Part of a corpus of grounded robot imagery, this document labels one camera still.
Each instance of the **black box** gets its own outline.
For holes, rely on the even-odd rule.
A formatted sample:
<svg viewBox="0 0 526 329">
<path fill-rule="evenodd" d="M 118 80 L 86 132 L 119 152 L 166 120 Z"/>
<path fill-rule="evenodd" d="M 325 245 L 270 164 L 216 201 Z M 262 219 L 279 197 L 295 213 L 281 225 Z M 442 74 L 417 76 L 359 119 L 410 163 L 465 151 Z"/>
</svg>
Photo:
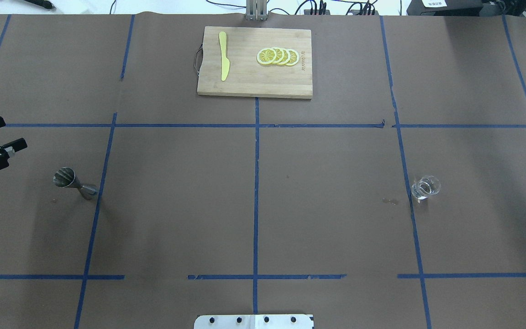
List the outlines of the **black box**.
<svg viewBox="0 0 526 329">
<path fill-rule="evenodd" d="M 407 14 L 411 16 L 479 16 L 482 0 L 446 0 L 447 6 L 426 8 L 421 0 L 411 0 Z"/>
</svg>

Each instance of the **stain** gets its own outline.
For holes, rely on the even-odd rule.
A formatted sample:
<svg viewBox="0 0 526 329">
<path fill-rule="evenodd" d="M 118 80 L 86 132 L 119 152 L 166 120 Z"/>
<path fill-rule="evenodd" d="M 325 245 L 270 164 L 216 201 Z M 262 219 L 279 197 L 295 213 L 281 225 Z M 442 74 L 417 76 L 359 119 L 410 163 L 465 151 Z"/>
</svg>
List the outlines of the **stain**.
<svg viewBox="0 0 526 329">
<path fill-rule="evenodd" d="M 383 198 L 383 203 L 390 203 L 393 206 L 396 206 L 397 204 L 399 204 L 399 201 L 397 201 L 396 199 Z"/>
</svg>

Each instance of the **gray table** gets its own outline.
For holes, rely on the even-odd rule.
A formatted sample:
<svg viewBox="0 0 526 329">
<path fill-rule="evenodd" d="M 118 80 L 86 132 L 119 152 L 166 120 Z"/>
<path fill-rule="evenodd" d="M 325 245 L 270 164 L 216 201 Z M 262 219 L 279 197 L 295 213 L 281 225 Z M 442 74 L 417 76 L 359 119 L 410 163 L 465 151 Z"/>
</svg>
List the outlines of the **gray table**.
<svg viewBox="0 0 526 329">
<path fill-rule="evenodd" d="M 526 328 L 526 19 L 271 15 L 311 101 L 198 96 L 206 25 L 0 16 L 0 328 Z"/>
</svg>

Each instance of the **metal bracket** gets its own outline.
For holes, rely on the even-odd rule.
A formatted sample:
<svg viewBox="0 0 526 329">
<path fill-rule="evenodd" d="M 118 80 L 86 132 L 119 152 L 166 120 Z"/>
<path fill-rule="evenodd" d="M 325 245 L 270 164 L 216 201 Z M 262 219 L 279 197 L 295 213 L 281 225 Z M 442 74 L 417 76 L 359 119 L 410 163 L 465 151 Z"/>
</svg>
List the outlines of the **metal bracket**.
<svg viewBox="0 0 526 329">
<path fill-rule="evenodd" d="M 267 0 L 247 0 L 247 21 L 267 21 Z"/>
<path fill-rule="evenodd" d="M 309 314 L 260 314 L 235 316 L 199 316 L 194 329 L 313 329 Z"/>
</svg>

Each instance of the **yellow knife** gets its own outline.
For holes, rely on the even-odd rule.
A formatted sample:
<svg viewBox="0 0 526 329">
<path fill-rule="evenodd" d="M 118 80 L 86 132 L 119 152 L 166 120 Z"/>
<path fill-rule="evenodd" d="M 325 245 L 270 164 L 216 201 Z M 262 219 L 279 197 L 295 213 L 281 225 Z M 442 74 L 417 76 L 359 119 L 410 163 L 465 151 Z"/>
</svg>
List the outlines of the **yellow knife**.
<svg viewBox="0 0 526 329">
<path fill-rule="evenodd" d="M 230 69 L 230 60 L 226 57 L 226 32 L 219 33 L 219 42 L 221 42 L 221 80 L 225 81 Z"/>
</svg>

